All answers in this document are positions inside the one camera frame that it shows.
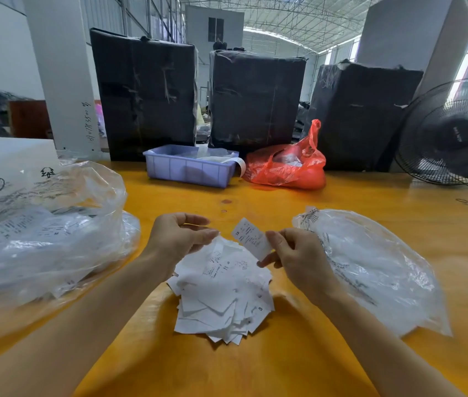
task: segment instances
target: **black fan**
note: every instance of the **black fan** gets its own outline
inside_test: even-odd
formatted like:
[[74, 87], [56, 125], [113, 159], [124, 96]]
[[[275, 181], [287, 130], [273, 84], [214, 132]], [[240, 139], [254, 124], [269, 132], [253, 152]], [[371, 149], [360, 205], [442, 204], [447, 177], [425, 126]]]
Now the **black fan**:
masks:
[[438, 86], [405, 110], [396, 161], [434, 184], [468, 184], [468, 79]]

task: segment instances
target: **large black wrapped package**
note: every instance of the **large black wrapped package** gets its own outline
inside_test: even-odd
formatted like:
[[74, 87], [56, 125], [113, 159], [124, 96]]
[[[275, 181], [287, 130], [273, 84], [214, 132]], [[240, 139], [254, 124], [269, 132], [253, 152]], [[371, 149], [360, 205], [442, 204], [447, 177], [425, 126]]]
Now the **large black wrapped package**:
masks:
[[321, 66], [302, 134], [313, 119], [321, 121], [317, 149], [326, 157], [324, 169], [388, 171], [396, 147], [390, 141], [422, 76], [349, 62]]
[[91, 45], [112, 160], [144, 161], [154, 147], [195, 144], [195, 46], [99, 29], [91, 29]]
[[244, 51], [211, 52], [211, 144], [244, 155], [291, 143], [305, 62]]

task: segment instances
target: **hand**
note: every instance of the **hand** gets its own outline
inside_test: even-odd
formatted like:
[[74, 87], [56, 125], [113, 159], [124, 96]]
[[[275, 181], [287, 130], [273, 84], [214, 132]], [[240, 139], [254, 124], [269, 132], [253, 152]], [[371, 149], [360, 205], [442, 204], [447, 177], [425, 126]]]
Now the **hand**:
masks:
[[199, 251], [219, 235], [218, 230], [205, 227], [210, 220], [189, 213], [171, 213], [158, 216], [142, 255], [152, 257], [160, 270], [160, 281], [167, 280], [175, 265], [187, 254]]
[[323, 296], [346, 292], [333, 274], [324, 248], [315, 233], [300, 229], [285, 229], [265, 233], [275, 252], [270, 253], [258, 266], [274, 262], [284, 267], [289, 280], [315, 305]]

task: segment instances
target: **metal roof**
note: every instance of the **metal roof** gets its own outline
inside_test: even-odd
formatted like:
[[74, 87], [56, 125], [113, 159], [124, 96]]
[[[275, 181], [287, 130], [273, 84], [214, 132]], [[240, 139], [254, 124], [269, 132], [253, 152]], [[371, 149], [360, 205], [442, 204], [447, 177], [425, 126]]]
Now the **metal roof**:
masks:
[[381, 0], [181, 0], [198, 7], [244, 12], [245, 26], [273, 32], [314, 51], [363, 30], [370, 5]]

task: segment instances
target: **yellow table surface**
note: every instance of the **yellow table surface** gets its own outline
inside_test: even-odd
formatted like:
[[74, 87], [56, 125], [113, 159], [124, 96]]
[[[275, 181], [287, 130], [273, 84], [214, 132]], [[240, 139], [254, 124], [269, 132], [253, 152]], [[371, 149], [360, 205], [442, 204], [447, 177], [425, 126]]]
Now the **yellow table surface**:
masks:
[[[428, 185], [406, 174], [327, 173], [328, 185], [321, 191], [256, 186], [239, 178], [223, 190], [150, 180], [138, 163], [112, 167], [125, 179], [125, 209], [140, 218], [140, 249], [154, 218], [176, 211], [209, 217], [229, 239], [243, 217], [261, 230], [279, 230], [306, 206], [352, 210], [378, 221], [433, 266], [454, 333], [450, 338], [417, 329], [403, 340], [468, 394], [468, 187]], [[161, 284], [75, 395], [377, 395], [324, 314], [283, 271], [271, 271], [276, 311], [239, 346], [174, 333], [178, 300]], [[32, 329], [0, 340], [0, 353]]]

